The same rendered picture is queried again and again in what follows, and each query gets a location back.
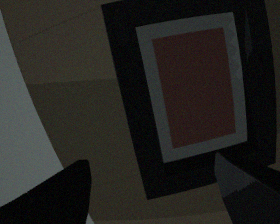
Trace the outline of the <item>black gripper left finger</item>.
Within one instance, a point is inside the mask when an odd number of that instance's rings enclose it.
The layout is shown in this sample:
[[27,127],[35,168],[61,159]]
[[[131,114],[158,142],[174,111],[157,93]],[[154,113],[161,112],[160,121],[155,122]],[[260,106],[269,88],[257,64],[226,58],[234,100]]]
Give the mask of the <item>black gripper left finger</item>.
[[88,160],[76,160],[0,206],[0,224],[85,224],[91,186]]

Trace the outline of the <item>black picture frame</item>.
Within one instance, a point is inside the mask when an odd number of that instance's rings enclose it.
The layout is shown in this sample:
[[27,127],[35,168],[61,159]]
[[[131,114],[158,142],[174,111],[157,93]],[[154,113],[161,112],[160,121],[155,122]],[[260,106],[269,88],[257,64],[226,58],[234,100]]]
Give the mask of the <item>black picture frame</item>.
[[145,198],[217,183],[216,152],[276,164],[264,0],[100,4]]

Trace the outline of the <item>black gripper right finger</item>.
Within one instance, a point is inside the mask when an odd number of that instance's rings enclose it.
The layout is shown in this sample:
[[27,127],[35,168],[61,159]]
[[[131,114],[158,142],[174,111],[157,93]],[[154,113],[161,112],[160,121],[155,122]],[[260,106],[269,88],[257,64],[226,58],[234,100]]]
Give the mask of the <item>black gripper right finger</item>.
[[280,224],[280,171],[226,149],[213,169],[232,224]]

